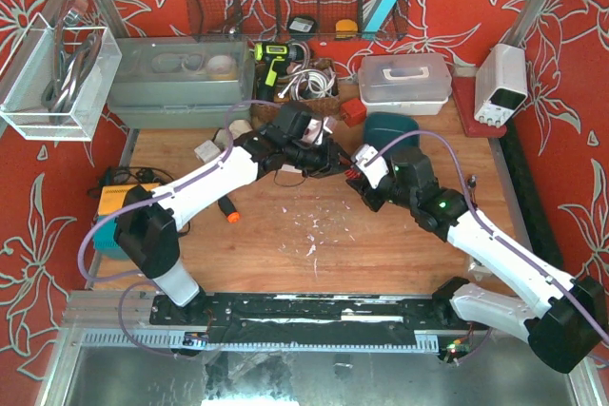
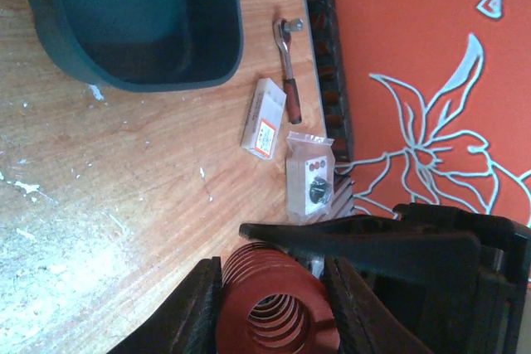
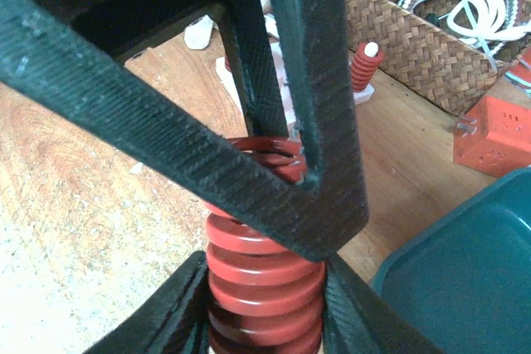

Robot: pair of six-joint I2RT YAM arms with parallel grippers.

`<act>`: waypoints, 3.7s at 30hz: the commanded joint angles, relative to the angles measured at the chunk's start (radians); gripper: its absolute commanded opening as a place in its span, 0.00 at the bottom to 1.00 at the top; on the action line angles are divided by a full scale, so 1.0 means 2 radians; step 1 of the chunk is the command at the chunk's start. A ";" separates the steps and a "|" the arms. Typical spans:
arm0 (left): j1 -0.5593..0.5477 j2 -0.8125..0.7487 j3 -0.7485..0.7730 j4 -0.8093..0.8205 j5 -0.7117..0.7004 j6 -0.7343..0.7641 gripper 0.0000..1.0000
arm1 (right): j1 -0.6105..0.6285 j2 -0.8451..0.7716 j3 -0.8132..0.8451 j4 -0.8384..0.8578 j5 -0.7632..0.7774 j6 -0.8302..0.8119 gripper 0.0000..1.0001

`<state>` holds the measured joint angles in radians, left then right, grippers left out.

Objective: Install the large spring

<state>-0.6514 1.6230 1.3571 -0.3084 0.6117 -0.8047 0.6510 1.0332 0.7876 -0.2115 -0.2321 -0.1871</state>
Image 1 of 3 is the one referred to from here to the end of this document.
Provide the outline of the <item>small red spring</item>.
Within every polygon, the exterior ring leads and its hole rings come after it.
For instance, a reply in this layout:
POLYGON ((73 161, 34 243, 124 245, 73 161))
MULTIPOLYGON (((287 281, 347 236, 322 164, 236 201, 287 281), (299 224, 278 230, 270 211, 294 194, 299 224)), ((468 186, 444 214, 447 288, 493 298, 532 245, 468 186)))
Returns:
POLYGON ((351 166, 344 172, 344 175, 349 181, 354 181, 359 180, 362 176, 362 173, 356 166, 351 166))

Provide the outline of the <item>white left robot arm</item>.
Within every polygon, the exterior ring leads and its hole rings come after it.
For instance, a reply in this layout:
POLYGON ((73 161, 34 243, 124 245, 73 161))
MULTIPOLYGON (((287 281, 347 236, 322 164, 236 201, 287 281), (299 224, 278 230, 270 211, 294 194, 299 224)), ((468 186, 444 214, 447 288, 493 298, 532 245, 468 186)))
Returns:
POLYGON ((131 188, 116 217, 115 241, 174 305, 189 305, 203 289, 180 258, 179 231, 230 192, 285 165, 305 178, 346 171, 349 156, 331 137, 336 124, 301 102, 282 105, 271 122, 240 135, 183 178, 150 191, 131 188))

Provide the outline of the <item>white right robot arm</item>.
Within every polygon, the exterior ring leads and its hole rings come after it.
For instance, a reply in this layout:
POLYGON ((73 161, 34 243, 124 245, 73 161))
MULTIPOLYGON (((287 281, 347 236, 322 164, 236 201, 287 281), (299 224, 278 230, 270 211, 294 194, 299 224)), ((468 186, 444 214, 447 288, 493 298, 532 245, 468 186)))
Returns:
POLYGON ((454 278, 437 291, 450 315, 526 342, 563 374, 600 343, 607 331, 600 283, 574 278, 507 236, 459 190, 441 186, 419 148, 407 146, 386 161, 372 145, 363 145, 352 161, 347 182, 372 211, 385 203, 408 209, 420 228, 476 259, 516 294, 507 297, 454 278))

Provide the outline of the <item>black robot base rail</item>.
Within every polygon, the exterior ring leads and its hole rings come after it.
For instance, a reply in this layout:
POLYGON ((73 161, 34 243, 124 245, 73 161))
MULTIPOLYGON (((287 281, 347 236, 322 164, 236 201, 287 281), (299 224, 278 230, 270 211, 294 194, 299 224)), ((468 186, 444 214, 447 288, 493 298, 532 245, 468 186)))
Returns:
POLYGON ((223 344, 411 345, 417 335, 477 336, 486 330, 439 310, 425 295, 215 293, 184 307, 158 295, 149 323, 201 327, 209 341, 223 344))

